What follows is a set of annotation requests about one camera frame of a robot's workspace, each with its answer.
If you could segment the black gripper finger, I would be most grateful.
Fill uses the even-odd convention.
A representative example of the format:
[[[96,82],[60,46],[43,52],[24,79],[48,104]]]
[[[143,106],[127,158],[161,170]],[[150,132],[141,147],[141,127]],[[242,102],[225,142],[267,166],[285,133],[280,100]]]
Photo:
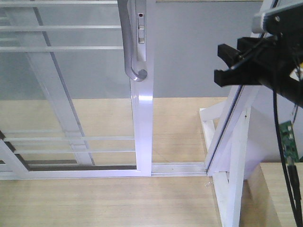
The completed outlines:
[[[260,68],[242,66],[237,69],[214,70],[214,82],[220,87],[232,85],[260,85]]]
[[[258,69],[257,52],[262,49],[265,38],[242,37],[237,40],[237,48],[227,44],[218,45],[217,55],[229,69]]]

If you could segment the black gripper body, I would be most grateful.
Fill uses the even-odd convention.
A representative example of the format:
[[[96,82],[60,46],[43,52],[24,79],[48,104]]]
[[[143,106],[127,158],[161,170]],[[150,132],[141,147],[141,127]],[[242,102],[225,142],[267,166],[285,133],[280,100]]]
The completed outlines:
[[[250,72],[252,85],[263,85],[292,103],[303,105],[303,27],[270,25],[252,28],[254,33],[269,33],[256,48]]]

